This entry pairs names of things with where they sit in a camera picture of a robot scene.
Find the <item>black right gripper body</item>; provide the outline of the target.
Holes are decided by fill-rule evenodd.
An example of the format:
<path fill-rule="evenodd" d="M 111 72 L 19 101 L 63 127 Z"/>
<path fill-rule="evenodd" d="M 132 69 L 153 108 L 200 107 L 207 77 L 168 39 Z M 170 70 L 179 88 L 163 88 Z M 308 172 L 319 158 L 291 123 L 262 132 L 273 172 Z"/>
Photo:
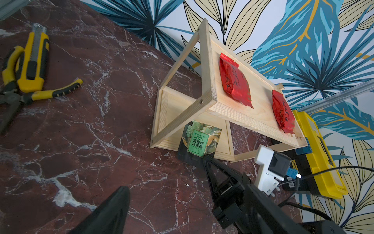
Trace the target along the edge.
<path fill-rule="evenodd" d="M 244 187 L 251 183 L 246 174 L 240 180 L 228 177 L 220 185 L 217 179 L 211 179 L 211 195 L 214 202 L 212 213 L 220 226 L 230 225 L 237 229 L 249 229 L 250 220 L 244 205 Z"/>

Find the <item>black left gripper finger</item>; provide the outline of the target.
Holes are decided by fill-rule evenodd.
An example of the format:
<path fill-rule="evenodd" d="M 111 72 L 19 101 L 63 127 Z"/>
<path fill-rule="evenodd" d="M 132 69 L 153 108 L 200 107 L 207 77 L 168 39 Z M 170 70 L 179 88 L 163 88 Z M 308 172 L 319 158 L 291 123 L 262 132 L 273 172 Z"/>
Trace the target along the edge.
<path fill-rule="evenodd" d="M 130 207 L 130 190 L 120 186 L 70 234 L 122 234 Z"/>

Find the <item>red tea bag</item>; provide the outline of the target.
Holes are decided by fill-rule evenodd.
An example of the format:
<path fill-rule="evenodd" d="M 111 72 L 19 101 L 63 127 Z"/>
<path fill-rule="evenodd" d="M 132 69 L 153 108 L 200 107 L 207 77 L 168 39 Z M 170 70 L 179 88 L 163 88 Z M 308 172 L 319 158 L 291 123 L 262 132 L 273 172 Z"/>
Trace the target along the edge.
<path fill-rule="evenodd" d="M 224 91 L 235 101 L 253 109 L 249 84 L 245 75 L 239 69 L 239 64 L 221 53 L 219 70 Z"/>
<path fill-rule="evenodd" d="M 272 109 L 277 124 L 286 134 L 294 134 L 295 117 L 284 95 L 276 90 L 272 91 Z"/>

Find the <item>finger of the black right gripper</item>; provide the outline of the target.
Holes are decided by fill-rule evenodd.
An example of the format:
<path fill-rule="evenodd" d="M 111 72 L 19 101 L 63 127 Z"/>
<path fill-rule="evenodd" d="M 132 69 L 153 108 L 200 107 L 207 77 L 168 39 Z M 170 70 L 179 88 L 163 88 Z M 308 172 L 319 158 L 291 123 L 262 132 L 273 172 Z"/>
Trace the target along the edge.
<path fill-rule="evenodd" d="M 209 155 L 202 159 L 212 193 L 226 193 L 242 183 L 243 178 L 238 171 Z"/>

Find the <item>green tea bag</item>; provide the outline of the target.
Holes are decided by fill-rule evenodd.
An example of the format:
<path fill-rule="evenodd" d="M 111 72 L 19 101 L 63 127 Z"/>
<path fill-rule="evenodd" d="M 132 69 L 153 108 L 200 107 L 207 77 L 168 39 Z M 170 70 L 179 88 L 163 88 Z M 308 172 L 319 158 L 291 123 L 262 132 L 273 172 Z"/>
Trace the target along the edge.
<path fill-rule="evenodd" d="M 221 133 L 220 128 L 198 121 L 189 122 L 183 129 L 177 158 L 189 165 L 202 166 L 205 156 L 215 156 Z"/>

